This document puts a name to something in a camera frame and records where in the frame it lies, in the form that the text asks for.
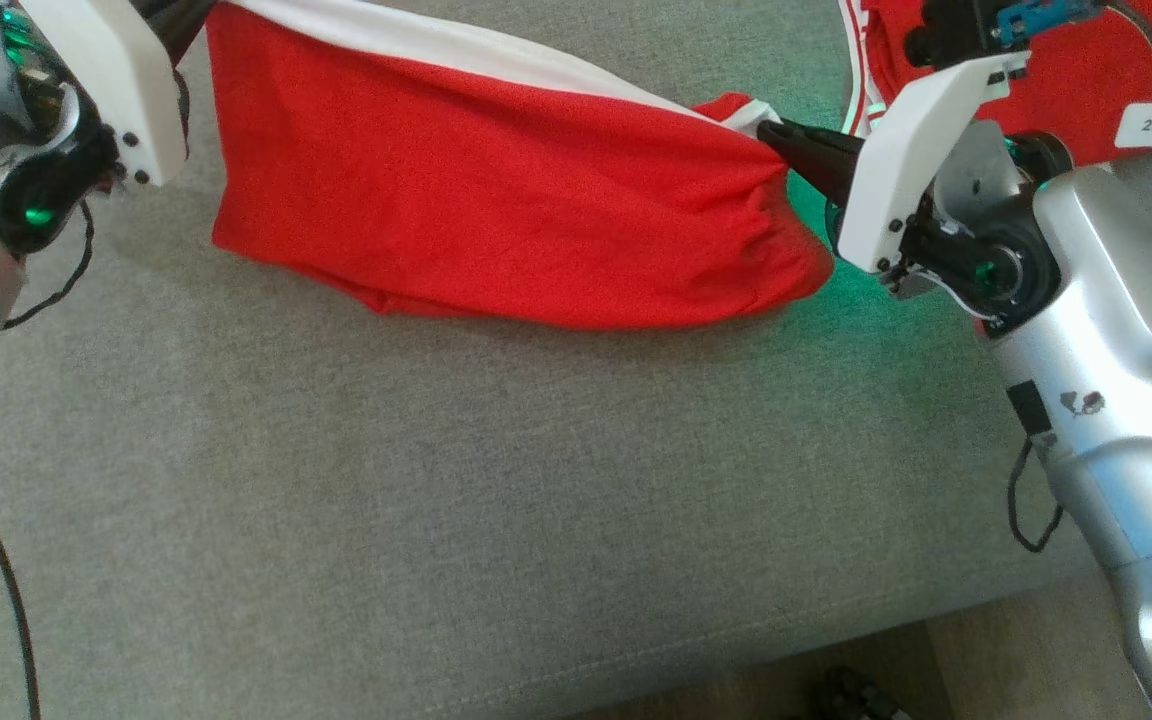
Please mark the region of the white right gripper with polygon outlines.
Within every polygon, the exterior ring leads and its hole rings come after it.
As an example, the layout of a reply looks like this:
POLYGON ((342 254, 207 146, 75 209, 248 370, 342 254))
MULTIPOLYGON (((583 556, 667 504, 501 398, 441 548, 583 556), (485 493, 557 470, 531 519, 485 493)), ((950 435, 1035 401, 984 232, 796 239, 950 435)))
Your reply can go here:
POLYGON ((761 120, 756 138, 833 205, 844 206, 838 253, 876 274, 897 262, 904 222, 982 105, 1009 94, 1011 71, 1029 53, 983 56, 902 88, 867 141, 791 120, 761 120))

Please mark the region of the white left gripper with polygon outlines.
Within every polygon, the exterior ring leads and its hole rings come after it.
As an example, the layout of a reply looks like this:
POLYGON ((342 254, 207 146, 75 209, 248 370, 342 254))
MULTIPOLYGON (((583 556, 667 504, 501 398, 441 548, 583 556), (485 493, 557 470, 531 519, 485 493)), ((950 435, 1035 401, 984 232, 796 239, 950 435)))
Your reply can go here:
POLYGON ((164 185, 187 159, 177 67, 217 0, 23 1, 22 8, 86 92, 116 138, 132 135, 123 164, 164 185))

